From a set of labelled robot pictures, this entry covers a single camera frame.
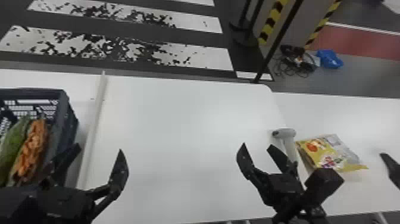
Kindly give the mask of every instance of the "white rod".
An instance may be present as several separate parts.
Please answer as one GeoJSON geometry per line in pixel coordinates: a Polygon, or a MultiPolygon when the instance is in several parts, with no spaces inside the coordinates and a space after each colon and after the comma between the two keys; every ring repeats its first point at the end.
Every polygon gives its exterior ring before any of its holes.
{"type": "Polygon", "coordinates": [[[86,181],[89,172],[88,168],[90,165],[90,158],[92,157],[93,145],[96,139],[97,126],[100,118],[100,112],[103,105],[106,87],[107,87],[107,76],[105,75],[105,71],[103,71],[99,78],[99,85],[97,87],[95,106],[93,108],[94,112],[92,120],[90,121],[91,126],[87,134],[86,145],[83,149],[83,158],[82,158],[82,163],[80,165],[79,177],[77,182],[78,189],[84,189],[86,187],[86,181]]]}

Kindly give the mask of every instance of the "black plastic basket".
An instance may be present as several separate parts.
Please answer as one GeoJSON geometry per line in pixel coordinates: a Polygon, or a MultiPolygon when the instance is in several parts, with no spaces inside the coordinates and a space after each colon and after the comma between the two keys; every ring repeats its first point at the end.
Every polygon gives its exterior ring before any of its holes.
{"type": "Polygon", "coordinates": [[[67,94],[60,89],[0,89],[0,138],[23,116],[45,119],[49,127],[48,146],[39,164],[44,164],[75,141],[78,120],[67,94]]]}

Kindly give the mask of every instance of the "white tabletop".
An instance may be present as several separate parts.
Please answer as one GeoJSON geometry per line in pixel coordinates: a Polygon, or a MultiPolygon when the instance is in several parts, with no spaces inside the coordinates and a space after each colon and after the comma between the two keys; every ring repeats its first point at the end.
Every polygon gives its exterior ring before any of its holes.
{"type": "Polygon", "coordinates": [[[379,156],[400,161],[400,99],[274,95],[297,140],[336,133],[370,168],[341,174],[345,183],[323,204],[328,214],[400,210],[400,190],[379,156]]]}
{"type": "Polygon", "coordinates": [[[246,142],[255,164],[285,123],[263,85],[108,77],[86,188],[104,184],[118,149],[130,167],[121,197],[96,223],[193,223],[272,216],[241,174],[246,142]]]}
{"type": "MultiPolygon", "coordinates": [[[[66,90],[85,145],[100,76],[0,70],[0,88],[66,90]]],[[[342,174],[345,184],[323,204],[335,214],[400,210],[400,191],[379,157],[400,161],[400,100],[272,94],[266,86],[109,77],[86,188],[104,184],[119,148],[130,178],[96,223],[193,223],[273,216],[235,161],[246,142],[256,166],[279,172],[265,149],[271,131],[296,139],[337,133],[369,170],[342,174]]],[[[301,179],[308,173],[300,165],[301,179]]]]}

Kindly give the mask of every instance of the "yellow packaging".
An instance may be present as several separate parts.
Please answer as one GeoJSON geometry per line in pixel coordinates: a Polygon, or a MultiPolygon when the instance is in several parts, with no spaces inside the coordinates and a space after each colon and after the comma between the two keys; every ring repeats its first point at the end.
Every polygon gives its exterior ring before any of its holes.
{"type": "Polygon", "coordinates": [[[368,169],[335,134],[296,141],[296,147],[313,168],[331,168],[338,172],[368,169]]]}

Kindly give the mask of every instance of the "worn paint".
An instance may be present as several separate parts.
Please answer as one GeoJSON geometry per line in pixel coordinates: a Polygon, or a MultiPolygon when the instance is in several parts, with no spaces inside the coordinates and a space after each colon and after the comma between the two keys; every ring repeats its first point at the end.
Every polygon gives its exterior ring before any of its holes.
{"type": "Polygon", "coordinates": [[[222,33],[219,19],[91,0],[34,0],[30,11],[222,33]]]}
{"type": "Polygon", "coordinates": [[[164,66],[233,70],[224,48],[142,41],[62,30],[13,26],[0,41],[1,51],[89,58],[164,66]]]}

